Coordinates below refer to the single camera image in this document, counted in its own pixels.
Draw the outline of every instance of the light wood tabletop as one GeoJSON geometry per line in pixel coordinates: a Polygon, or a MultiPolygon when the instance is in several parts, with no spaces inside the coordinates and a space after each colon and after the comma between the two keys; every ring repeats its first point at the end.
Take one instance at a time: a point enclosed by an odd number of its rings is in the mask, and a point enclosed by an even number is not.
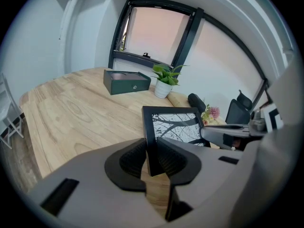
{"type": "Polygon", "coordinates": [[[148,91],[110,95],[104,67],[87,69],[39,85],[20,107],[28,122],[42,177],[89,150],[143,137],[142,106],[172,106],[148,91]]]}

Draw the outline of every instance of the white flower pot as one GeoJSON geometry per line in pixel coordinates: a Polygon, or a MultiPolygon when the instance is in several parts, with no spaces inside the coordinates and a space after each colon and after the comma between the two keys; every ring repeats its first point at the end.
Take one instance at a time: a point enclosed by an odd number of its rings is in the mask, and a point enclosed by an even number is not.
{"type": "Polygon", "coordinates": [[[167,95],[170,93],[170,91],[172,90],[173,86],[172,85],[168,85],[163,83],[160,80],[157,80],[156,83],[156,88],[154,91],[154,94],[161,99],[164,99],[167,97],[167,95]]]}

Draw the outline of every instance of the pink flower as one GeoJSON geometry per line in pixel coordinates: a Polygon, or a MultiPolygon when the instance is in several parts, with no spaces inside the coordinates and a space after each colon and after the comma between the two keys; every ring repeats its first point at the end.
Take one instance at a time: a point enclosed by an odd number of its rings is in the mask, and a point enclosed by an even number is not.
{"type": "Polygon", "coordinates": [[[209,112],[215,119],[219,117],[219,108],[218,107],[210,107],[209,112]]]}

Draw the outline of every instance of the black window frame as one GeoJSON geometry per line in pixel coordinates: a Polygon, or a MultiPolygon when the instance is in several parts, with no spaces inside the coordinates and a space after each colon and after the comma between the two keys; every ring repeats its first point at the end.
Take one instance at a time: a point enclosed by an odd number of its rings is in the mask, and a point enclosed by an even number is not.
{"type": "MultiPolygon", "coordinates": [[[[249,48],[245,45],[245,43],[228,27],[226,27],[224,24],[222,24],[220,21],[212,17],[211,15],[205,13],[205,11],[201,8],[194,8],[191,6],[188,6],[186,4],[182,4],[179,2],[171,1],[171,0],[127,0],[123,10],[120,14],[120,17],[118,19],[111,49],[110,49],[110,55],[109,55],[109,68],[113,68],[114,58],[120,58],[123,60],[127,60],[130,62],[134,62],[137,64],[144,65],[146,67],[153,68],[153,65],[155,64],[164,64],[169,66],[170,68],[176,68],[179,65],[183,65],[185,63],[185,60],[188,56],[188,53],[190,51],[190,48],[193,44],[194,38],[197,34],[201,19],[205,19],[212,25],[216,26],[220,30],[222,30],[227,36],[229,36],[247,55],[247,57],[250,59],[256,70],[258,71],[260,77],[262,78],[262,86],[260,87],[256,97],[253,100],[253,108],[250,110],[252,111],[256,104],[258,103],[260,97],[262,96],[263,92],[266,91],[269,87],[268,85],[268,79],[265,77],[265,74],[259,65],[258,61],[254,57],[254,55],[251,53],[249,48]],[[172,63],[170,65],[154,60],[149,57],[140,56],[137,54],[124,52],[119,50],[120,42],[123,39],[123,33],[126,26],[126,23],[128,19],[130,18],[132,9],[135,7],[145,7],[145,8],[158,8],[158,9],[165,9],[165,10],[171,10],[174,12],[179,12],[185,15],[189,15],[189,20],[186,25],[186,28],[183,32],[183,35],[181,37],[180,43],[178,45],[178,48],[175,52],[175,55],[173,57],[172,63]]],[[[181,67],[176,69],[175,72],[180,72],[181,67]]]]}

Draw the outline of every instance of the green box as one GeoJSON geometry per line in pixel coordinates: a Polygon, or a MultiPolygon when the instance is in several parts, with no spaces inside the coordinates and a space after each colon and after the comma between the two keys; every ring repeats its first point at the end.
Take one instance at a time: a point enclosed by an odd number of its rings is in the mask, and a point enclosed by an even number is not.
{"type": "Polygon", "coordinates": [[[148,90],[151,78],[138,72],[104,70],[104,85],[111,95],[148,90]]]}

